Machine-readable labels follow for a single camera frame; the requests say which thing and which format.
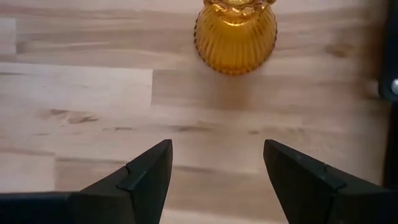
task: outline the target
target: wood grain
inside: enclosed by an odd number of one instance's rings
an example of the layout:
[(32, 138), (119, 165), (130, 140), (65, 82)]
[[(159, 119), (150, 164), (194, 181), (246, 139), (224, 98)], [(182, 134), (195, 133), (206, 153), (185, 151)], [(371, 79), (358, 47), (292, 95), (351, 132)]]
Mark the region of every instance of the wood grain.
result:
[(286, 223), (265, 139), (380, 183), (387, 1), (277, 1), (275, 50), (243, 77), (195, 52), (202, 5), (0, 0), (0, 190), (78, 190), (166, 138), (162, 223)]

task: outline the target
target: ribbed glass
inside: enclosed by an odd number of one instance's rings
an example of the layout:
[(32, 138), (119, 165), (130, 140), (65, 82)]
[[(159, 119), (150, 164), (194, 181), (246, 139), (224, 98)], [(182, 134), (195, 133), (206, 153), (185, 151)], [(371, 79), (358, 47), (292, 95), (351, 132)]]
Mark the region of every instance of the ribbed glass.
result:
[(229, 75), (250, 72), (271, 54), (277, 24), (275, 0), (204, 0), (195, 26), (195, 45), (202, 59)]

